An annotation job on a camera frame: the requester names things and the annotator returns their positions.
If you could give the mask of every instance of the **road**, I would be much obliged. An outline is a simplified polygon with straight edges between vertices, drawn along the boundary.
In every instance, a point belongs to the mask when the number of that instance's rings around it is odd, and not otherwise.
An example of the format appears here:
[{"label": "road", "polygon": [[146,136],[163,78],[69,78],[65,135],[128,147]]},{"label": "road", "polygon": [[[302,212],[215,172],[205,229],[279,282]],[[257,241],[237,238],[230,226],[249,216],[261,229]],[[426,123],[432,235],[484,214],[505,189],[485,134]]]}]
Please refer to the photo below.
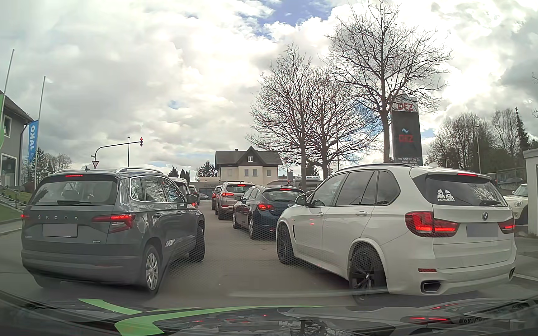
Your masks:
[{"label": "road", "polygon": [[[335,305],[354,306],[341,294],[347,282],[310,265],[283,265],[277,259],[275,241],[250,240],[245,230],[234,230],[220,221],[201,202],[206,219],[205,260],[193,264],[177,261],[165,274],[157,296],[151,298],[127,286],[62,283],[56,290],[41,289],[20,261],[20,233],[0,236],[0,289],[37,301],[77,298],[103,299],[122,306],[225,307],[241,305]],[[538,293],[538,283],[514,278],[504,286],[451,296],[380,295],[372,306],[425,306],[476,297],[525,298]]]}]

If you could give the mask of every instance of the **sky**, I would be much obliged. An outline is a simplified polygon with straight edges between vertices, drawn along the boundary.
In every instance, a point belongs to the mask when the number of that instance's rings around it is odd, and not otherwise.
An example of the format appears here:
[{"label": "sky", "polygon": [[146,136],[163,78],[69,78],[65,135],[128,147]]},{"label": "sky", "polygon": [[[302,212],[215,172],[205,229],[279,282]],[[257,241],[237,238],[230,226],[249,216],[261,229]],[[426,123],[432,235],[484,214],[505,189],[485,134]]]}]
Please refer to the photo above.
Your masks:
[{"label": "sky", "polygon": [[[538,137],[538,0],[397,0],[409,26],[453,50],[439,111],[421,115],[423,154],[445,118],[518,107]],[[0,88],[36,119],[39,146],[90,164],[143,137],[130,165],[196,170],[247,149],[259,76],[296,42],[319,62],[355,0],[0,0]],[[99,167],[125,166],[125,146]],[[361,163],[383,161],[380,152]]]}]

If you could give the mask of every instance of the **blurred license plate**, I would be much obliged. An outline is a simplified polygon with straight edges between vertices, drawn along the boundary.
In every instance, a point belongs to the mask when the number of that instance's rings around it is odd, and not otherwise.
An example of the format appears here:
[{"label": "blurred license plate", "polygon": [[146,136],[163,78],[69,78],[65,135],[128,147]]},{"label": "blurred license plate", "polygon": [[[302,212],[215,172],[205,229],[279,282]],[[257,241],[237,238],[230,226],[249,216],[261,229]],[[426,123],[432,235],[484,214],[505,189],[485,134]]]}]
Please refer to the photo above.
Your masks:
[{"label": "blurred license plate", "polygon": [[43,224],[45,237],[78,237],[78,224]]},{"label": "blurred license plate", "polygon": [[484,321],[485,319],[482,317],[465,317],[463,319],[460,319],[460,324],[475,324],[477,322]]},{"label": "blurred license plate", "polygon": [[499,231],[497,223],[468,223],[466,236],[468,238],[495,238]]}]

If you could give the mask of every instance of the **white bmw suv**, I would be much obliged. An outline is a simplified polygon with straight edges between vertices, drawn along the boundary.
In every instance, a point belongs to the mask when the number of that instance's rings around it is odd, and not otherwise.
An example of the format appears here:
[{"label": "white bmw suv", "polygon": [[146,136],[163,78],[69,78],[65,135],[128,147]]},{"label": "white bmw suv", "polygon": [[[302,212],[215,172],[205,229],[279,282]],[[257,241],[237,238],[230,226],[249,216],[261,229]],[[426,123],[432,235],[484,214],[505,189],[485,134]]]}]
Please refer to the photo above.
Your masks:
[{"label": "white bmw suv", "polygon": [[512,279],[512,210],[487,175],[369,164],[336,172],[283,212],[277,254],[350,282],[354,299],[441,295]]}]

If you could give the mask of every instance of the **grey skoda suv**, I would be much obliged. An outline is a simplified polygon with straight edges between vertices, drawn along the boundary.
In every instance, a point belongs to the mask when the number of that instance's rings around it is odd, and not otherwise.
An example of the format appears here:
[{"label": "grey skoda suv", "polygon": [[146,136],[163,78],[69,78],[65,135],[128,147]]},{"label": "grey skoda suv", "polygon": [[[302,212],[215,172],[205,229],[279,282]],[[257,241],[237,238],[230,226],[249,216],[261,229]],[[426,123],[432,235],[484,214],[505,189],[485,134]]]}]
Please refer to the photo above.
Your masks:
[{"label": "grey skoda suv", "polygon": [[90,281],[156,294],[169,263],[205,257],[205,217],[195,198],[153,169],[56,172],[21,215],[22,264],[42,287]]}]

